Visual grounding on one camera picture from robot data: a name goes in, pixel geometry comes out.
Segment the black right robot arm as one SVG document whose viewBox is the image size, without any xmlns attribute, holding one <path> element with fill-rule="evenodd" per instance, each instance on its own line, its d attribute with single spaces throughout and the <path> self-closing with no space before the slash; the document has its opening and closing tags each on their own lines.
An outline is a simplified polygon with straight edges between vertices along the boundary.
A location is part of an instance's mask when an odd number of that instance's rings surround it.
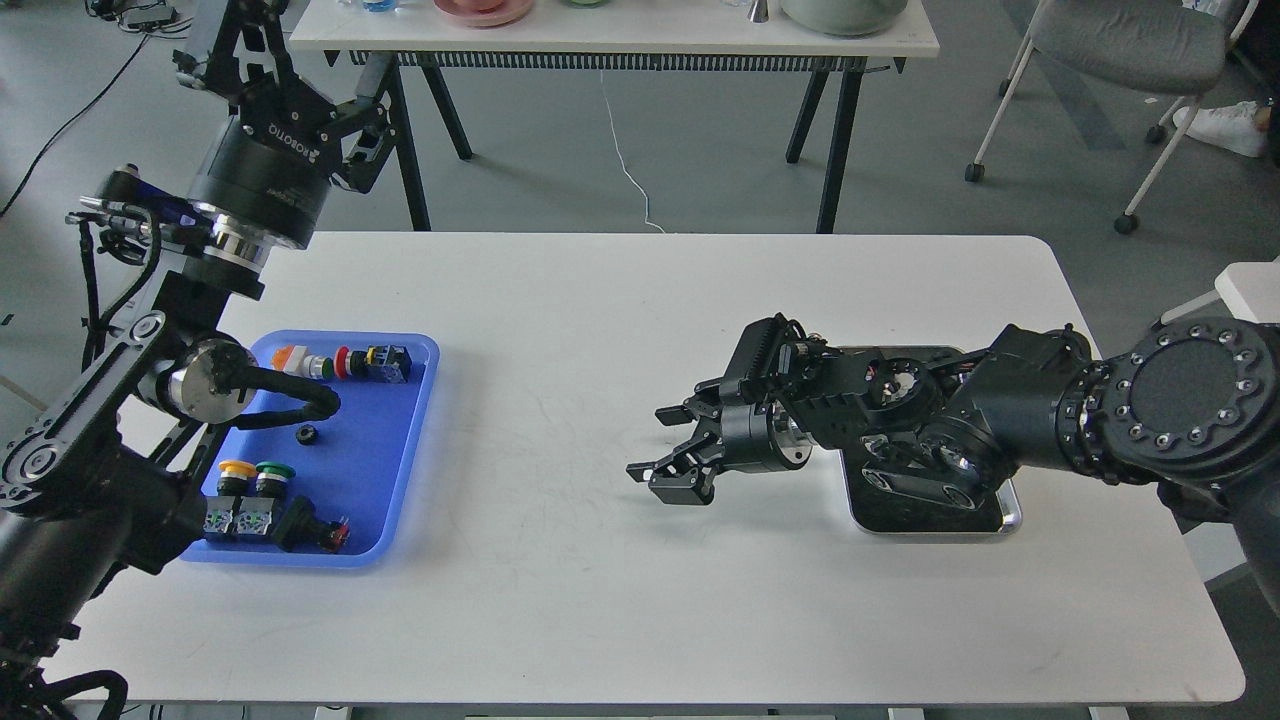
<svg viewBox="0 0 1280 720">
<path fill-rule="evenodd" d="M 1277 325 L 1178 322 L 1097 359 L 1071 325 L 1006 325 L 986 348 L 838 347 L 774 315 L 724 373 L 660 407 L 692 424 L 627 474 L 662 502 L 708 505 L 723 471 L 803 468 L 844 452 L 878 491 L 974 512 L 1021 468 L 1156 484 L 1180 518 L 1229 524 L 1277 605 Z"/>
</svg>

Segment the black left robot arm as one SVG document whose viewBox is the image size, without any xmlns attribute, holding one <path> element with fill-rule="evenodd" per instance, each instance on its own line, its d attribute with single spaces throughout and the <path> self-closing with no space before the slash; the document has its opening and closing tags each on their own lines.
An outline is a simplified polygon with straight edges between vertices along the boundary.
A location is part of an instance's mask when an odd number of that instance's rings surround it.
<svg viewBox="0 0 1280 720">
<path fill-rule="evenodd" d="M 384 94 L 394 53 L 333 102 L 293 68 L 283 1 L 204 1 L 175 51 L 183 86 L 229 117 L 189 191 L 113 172 L 84 210 L 88 290 L 79 379 L 3 450 L 3 716 L 68 719 L 67 701 L 128 685 L 109 670 L 49 682 L 40 666 L 122 570 L 160 573 L 204 533 L 202 480 L 229 430 L 319 421 L 319 380 L 260 366 L 218 324 L 259 299 L 273 247 L 305 249 L 332 186 L 366 192 L 398 140 Z"/>
</svg>

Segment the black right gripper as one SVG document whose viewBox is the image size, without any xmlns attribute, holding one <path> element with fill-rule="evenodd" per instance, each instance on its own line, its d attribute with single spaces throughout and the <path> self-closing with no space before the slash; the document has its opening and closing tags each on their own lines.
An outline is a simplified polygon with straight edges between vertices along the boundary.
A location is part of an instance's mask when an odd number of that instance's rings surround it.
<svg viewBox="0 0 1280 720">
<path fill-rule="evenodd" d="M 724 405 L 723 382 L 723 378 L 701 380 L 681 404 L 655 410 L 655 419 L 663 427 L 708 421 L 719 428 L 718 436 L 695 430 L 664 457 L 626 466 L 632 480 L 645 484 L 662 503 L 707 506 L 714 500 L 719 471 L 792 471 L 810 459 L 812 437 L 799 428 L 781 401 Z"/>
</svg>

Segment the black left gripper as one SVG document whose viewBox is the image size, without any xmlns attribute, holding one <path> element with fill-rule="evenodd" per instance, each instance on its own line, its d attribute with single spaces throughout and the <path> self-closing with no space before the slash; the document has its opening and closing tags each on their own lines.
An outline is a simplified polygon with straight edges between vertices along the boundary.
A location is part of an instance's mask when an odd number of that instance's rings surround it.
<svg viewBox="0 0 1280 720">
<path fill-rule="evenodd" d="M 291 72 L 282 15 L 288 1 L 198 1 L 186 46 L 173 53 L 179 83 L 228 102 L 229 117 L 202 160 L 188 201 L 221 232 L 239 225 L 260 245 L 306 249 L 333 188 L 367 193 L 396 147 L 381 101 L 392 53 L 374 53 L 347 102 L 333 102 Z M 268 53 L 274 72 L 241 72 L 239 50 Z"/>
</svg>

